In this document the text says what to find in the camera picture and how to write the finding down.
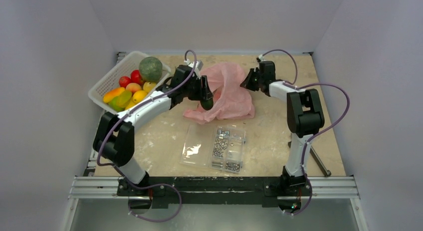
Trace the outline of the pink plastic bag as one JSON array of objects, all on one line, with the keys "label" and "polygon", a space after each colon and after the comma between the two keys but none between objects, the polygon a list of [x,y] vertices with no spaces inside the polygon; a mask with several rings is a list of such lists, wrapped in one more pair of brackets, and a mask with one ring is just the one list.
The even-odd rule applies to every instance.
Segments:
[{"label": "pink plastic bag", "polygon": [[240,87],[245,80],[244,69],[233,62],[218,63],[200,71],[208,78],[213,93],[213,107],[206,111],[201,106],[187,109],[183,116],[199,124],[214,119],[249,119],[255,116],[251,94]]}]

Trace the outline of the dark green avocado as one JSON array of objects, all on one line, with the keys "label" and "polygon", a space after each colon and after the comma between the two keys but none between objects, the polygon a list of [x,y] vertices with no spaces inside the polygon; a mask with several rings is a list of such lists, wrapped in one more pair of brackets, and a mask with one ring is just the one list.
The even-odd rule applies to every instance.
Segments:
[{"label": "dark green avocado", "polygon": [[204,110],[209,111],[214,106],[214,100],[212,98],[208,100],[201,100],[200,105]]}]

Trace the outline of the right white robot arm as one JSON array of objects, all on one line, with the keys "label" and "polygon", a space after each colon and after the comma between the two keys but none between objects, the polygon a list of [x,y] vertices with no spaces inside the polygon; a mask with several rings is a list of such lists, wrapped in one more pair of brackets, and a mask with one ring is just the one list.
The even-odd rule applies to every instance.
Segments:
[{"label": "right white robot arm", "polygon": [[251,91],[260,90],[286,103],[291,145],[288,161],[282,170],[280,188],[285,194],[291,195],[306,185],[310,138],[325,123],[319,92],[316,89],[300,89],[286,81],[277,80],[272,61],[260,61],[257,68],[251,68],[240,87]]}]

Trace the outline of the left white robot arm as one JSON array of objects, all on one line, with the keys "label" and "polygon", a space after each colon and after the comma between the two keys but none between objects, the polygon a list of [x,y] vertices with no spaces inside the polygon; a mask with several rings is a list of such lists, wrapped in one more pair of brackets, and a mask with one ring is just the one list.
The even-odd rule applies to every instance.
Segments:
[{"label": "left white robot arm", "polygon": [[146,99],[132,108],[102,115],[93,141],[98,157],[108,159],[130,183],[129,189],[138,196],[149,188],[149,174],[134,158],[135,132],[180,104],[185,98],[199,101],[205,110],[213,107],[213,93],[206,75],[198,75],[189,65],[179,65],[170,83],[163,83]]}]

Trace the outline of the green netted melon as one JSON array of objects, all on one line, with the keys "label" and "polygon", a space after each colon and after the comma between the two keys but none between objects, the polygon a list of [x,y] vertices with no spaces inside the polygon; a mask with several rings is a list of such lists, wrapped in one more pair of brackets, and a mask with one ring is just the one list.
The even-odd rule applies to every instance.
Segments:
[{"label": "green netted melon", "polygon": [[157,83],[162,77],[163,64],[156,57],[145,57],[139,63],[139,72],[144,81]]}]

